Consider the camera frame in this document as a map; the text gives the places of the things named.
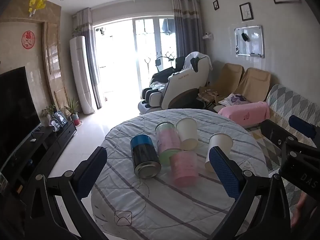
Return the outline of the person's hand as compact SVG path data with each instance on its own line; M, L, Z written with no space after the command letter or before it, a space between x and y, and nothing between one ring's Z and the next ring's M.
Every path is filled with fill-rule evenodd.
M300 215L304 209L304 205L306 202L308 195L305 192L302 192L300 199L296 205L295 212L293 213L293 216L291 218L291 227L293 228L297 222L299 221Z

